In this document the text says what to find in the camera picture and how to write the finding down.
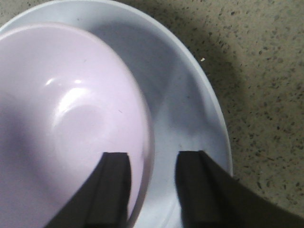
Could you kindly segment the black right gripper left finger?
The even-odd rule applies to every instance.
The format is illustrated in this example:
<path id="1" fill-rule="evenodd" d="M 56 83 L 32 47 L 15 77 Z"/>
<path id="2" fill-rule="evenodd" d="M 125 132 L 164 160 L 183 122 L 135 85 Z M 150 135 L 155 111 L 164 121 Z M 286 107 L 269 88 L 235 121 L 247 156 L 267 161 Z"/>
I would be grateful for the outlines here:
<path id="1" fill-rule="evenodd" d="M 47 227 L 126 227 L 131 183 L 128 154 L 103 153 L 87 181 L 47 224 Z"/>

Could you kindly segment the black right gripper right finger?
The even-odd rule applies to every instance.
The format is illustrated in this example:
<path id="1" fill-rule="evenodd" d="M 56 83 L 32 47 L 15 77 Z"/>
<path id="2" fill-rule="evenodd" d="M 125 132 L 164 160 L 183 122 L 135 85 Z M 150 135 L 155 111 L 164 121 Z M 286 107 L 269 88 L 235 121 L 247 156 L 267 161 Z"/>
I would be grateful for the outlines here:
<path id="1" fill-rule="evenodd" d="M 304 219 L 259 197 L 204 151 L 180 151 L 175 185 L 185 228 L 302 228 Z"/>

